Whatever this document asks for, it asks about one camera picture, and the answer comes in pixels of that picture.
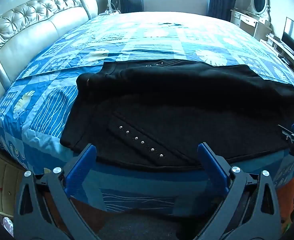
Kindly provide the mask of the black pants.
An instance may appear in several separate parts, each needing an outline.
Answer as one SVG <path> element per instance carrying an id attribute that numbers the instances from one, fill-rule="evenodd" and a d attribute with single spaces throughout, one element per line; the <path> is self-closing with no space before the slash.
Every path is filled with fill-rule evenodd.
<path id="1" fill-rule="evenodd" d="M 106 62 L 76 84 L 61 144 L 92 144 L 99 161 L 128 168 L 198 169 L 202 142 L 230 163 L 261 157 L 285 149 L 278 125 L 294 124 L 294 86 L 244 64 Z"/>

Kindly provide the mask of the white tv stand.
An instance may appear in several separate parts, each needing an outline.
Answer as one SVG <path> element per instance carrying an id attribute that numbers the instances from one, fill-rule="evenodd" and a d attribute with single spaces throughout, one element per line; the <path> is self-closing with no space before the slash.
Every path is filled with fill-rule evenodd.
<path id="1" fill-rule="evenodd" d="M 294 51 L 272 34 L 267 34 L 265 37 L 267 40 L 260 39 L 260 42 L 294 72 Z"/>

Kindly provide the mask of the beige bedside cabinet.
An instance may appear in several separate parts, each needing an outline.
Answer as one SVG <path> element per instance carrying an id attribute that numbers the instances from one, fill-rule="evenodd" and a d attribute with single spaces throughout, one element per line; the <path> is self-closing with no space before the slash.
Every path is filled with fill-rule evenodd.
<path id="1" fill-rule="evenodd" d="M 24 168 L 0 150 L 0 215 L 13 218 Z"/>

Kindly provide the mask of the blue patterned bedspread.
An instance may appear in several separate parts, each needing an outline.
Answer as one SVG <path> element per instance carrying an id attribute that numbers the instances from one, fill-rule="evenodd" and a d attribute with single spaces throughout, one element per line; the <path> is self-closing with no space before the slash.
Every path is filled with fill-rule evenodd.
<path id="1" fill-rule="evenodd" d="M 43 174 L 94 145 L 72 195 L 99 210 L 203 213 L 217 191 L 202 142 L 276 187 L 294 178 L 278 129 L 294 124 L 294 74 L 227 21 L 13 9 L 0 16 L 0 64 L 0 149 Z"/>

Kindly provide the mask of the white vanity dresser with mirror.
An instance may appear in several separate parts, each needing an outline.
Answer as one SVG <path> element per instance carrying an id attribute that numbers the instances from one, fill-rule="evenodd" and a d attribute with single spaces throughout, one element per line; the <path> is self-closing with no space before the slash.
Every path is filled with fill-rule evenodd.
<path id="1" fill-rule="evenodd" d="M 231 9 L 230 22 L 253 36 L 256 40 L 267 40 L 272 33 L 270 0 L 250 0 L 247 10 Z"/>

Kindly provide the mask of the cream tufted leather headboard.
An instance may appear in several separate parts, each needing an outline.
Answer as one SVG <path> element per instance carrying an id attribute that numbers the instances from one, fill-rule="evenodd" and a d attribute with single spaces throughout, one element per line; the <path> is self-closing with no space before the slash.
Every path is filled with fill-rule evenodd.
<path id="1" fill-rule="evenodd" d="M 30 0 L 0 15 L 0 100 L 34 56 L 97 15 L 96 0 Z"/>

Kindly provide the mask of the white fan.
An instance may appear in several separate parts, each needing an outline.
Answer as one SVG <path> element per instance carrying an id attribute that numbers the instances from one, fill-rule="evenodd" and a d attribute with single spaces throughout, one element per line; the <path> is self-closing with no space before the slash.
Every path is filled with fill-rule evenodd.
<path id="1" fill-rule="evenodd" d="M 119 0 L 107 0 L 107 8 L 105 10 L 106 14 L 120 14 L 119 10 Z"/>

